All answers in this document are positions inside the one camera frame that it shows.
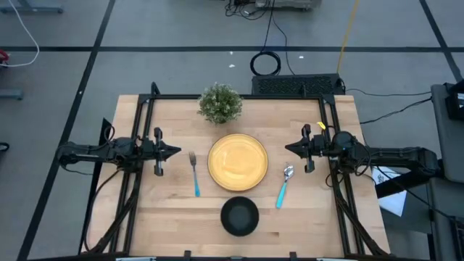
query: blue handle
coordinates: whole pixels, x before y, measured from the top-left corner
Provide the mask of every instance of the blue handle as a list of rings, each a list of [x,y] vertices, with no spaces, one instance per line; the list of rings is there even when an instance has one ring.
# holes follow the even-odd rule
[[[195,182],[195,196],[200,197],[200,187],[198,186],[198,181],[196,180],[195,168],[194,168],[194,182]]]
[[[287,182],[285,181],[283,183],[283,186],[281,188],[281,192],[280,194],[278,195],[278,199],[277,199],[277,204],[275,205],[275,207],[277,207],[278,209],[280,209],[282,207],[282,202],[283,202],[283,196],[285,196],[285,189],[287,187]]]
[[[196,197],[200,196],[200,188],[198,187],[198,181],[196,181],[196,177],[195,177],[195,196]]]

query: plate rim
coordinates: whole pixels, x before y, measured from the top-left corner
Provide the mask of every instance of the plate rim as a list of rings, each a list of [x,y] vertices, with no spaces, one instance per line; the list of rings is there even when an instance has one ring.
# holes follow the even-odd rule
[[[232,189],[232,188],[226,188],[225,186],[219,184],[219,182],[215,179],[215,177],[211,174],[211,169],[210,169],[210,155],[211,155],[211,151],[212,151],[212,148],[214,148],[214,146],[216,145],[217,142],[219,142],[220,140],[222,140],[223,138],[227,137],[227,136],[232,136],[232,135],[242,135],[242,136],[248,136],[252,139],[254,139],[261,147],[262,147],[262,150],[264,151],[264,154],[265,154],[265,159],[266,159],[266,168],[265,168],[265,173],[264,175],[261,177],[261,179],[258,180],[258,182],[256,184],[254,184],[253,186],[249,187],[249,188],[246,188],[246,189]],[[257,138],[249,135],[249,134],[245,134],[245,133],[231,133],[231,134],[227,134],[225,136],[222,136],[220,137],[217,141],[214,142],[214,144],[211,146],[210,150],[208,151],[208,173],[210,174],[211,178],[215,181],[215,183],[220,186],[221,188],[223,189],[226,189],[228,191],[247,191],[247,190],[250,190],[250,189],[253,189],[255,186],[257,186],[258,184],[261,183],[261,181],[264,179],[264,177],[268,174],[268,169],[269,169],[269,156],[268,156],[268,151],[266,151],[266,148],[264,147],[264,145],[262,145],[261,141],[259,141]]]

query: fork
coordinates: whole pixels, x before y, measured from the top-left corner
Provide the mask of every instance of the fork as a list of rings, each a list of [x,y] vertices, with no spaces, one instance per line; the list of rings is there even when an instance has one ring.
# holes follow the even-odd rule
[[[199,197],[200,196],[200,188],[198,187],[198,181],[196,180],[196,171],[195,171],[196,157],[195,157],[195,153],[194,152],[189,152],[188,156],[190,157],[190,164],[194,168],[195,196]]]

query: green plant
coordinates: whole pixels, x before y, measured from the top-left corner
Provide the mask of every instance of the green plant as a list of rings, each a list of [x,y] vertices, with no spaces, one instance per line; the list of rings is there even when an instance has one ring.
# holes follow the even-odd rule
[[[199,98],[199,114],[214,124],[236,120],[241,113],[241,97],[228,84],[215,83]]]

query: butcher block tabletop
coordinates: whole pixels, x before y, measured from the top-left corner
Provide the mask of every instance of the butcher block tabletop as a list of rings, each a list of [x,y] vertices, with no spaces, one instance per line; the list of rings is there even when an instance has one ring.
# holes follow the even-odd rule
[[[120,96],[112,121],[115,137],[131,136],[137,100],[137,95]],[[353,97],[336,96],[336,107],[341,129],[362,141]],[[334,194],[325,182],[329,174],[327,158],[313,157],[315,171],[305,173],[305,161],[284,149],[285,145],[301,139],[305,123],[311,125],[312,134],[321,132],[317,124],[321,121],[318,101],[245,99],[238,120],[223,125],[207,122],[196,113],[198,109],[198,101],[194,99],[155,100],[149,137],[154,139],[153,129],[160,127],[163,141],[182,151],[164,162],[162,177],[153,173],[154,162],[144,163],[130,255],[178,257],[190,250],[194,257],[288,257],[289,252],[296,252],[298,257],[343,257]],[[208,172],[207,158],[212,145],[231,133],[256,138],[268,153],[267,174],[248,191],[227,191]],[[190,151],[196,154],[200,197],[194,193]],[[288,182],[283,206],[278,210],[276,201],[286,162],[294,166],[294,176]],[[114,171],[114,165],[105,164],[99,184]],[[122,178],[122,174],[113,178],[95,201],[87,235],[90,247],[115,218]],[[372,180],[353,175],[351,181],[360,222],[378,245],[389,252]],[[258,226],[248,236],[232,236],[220,222],[221,207],[234,196],[250,198],[259,209]],[[348,219],[347,227],[351,249],[355,252]],[[123,247],[125,229],[123,224],[119,250]]]

